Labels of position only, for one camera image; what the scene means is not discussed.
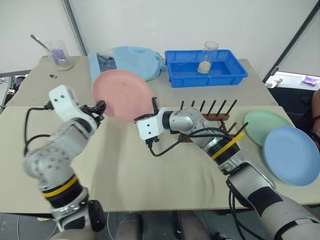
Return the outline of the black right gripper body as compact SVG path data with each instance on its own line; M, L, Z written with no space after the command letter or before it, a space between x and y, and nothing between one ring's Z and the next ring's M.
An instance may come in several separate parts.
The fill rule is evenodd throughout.
M149 118L152 118L154 116L157 116L158 115L158 111L157 112L154 112L154 113L148 113L148 114L143 114L137 118L134 119L134 122L137 122L137 121L140 121L140 120L145 120L145 119L149 119Z

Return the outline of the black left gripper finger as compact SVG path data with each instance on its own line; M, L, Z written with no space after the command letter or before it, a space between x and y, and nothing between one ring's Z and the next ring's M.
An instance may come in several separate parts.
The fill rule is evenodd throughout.
M99 100L93 106L93 112L95 114L103 114L107 108L107 104L104 100Z

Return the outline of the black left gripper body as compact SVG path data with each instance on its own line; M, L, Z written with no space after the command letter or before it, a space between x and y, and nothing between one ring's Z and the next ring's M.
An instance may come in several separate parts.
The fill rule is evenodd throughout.
M101 124L101 121L104 119L103 114L96 114L93 112L93 106L88 106L88 105L82 105L80 107L80 110L84 112L85 114L89 115L92 117L96 123L96 126L99 127Z

